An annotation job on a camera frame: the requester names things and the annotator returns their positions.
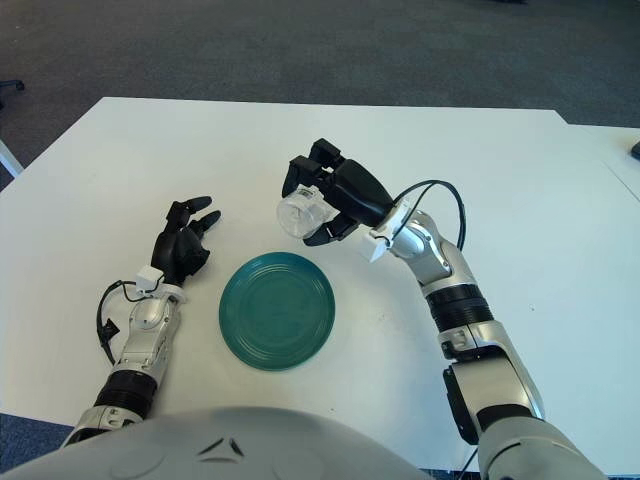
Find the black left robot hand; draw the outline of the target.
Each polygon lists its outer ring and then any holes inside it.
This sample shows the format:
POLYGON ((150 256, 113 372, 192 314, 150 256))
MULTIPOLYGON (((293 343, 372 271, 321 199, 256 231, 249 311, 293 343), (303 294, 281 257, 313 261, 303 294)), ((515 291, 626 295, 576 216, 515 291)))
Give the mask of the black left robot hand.
POLYGON ((182 287, 187 277, 196 274, 207 263, 211 252, 202 245, 202 239, 220 219, 221 212, 214 210, 200 219, 192 219, 192 216, 211 203, 210 196, 172 203, 151 257, 151 266, 164 274, 165 283, 182 287))

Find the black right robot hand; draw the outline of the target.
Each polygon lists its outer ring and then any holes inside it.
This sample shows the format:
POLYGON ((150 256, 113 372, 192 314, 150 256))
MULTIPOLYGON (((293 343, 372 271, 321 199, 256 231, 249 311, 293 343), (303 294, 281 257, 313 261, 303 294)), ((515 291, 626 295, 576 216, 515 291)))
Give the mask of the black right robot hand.
POLYGON ((307 157, 289 162, 281 196, 298 187, 316 187, 323 200, 337 211, 303 240, 307 246, 341 241, 359 225, 376 227, 394 207, 394 200, 383 185, 361 164, 341 155, 324 138, 316 140, 307 157))

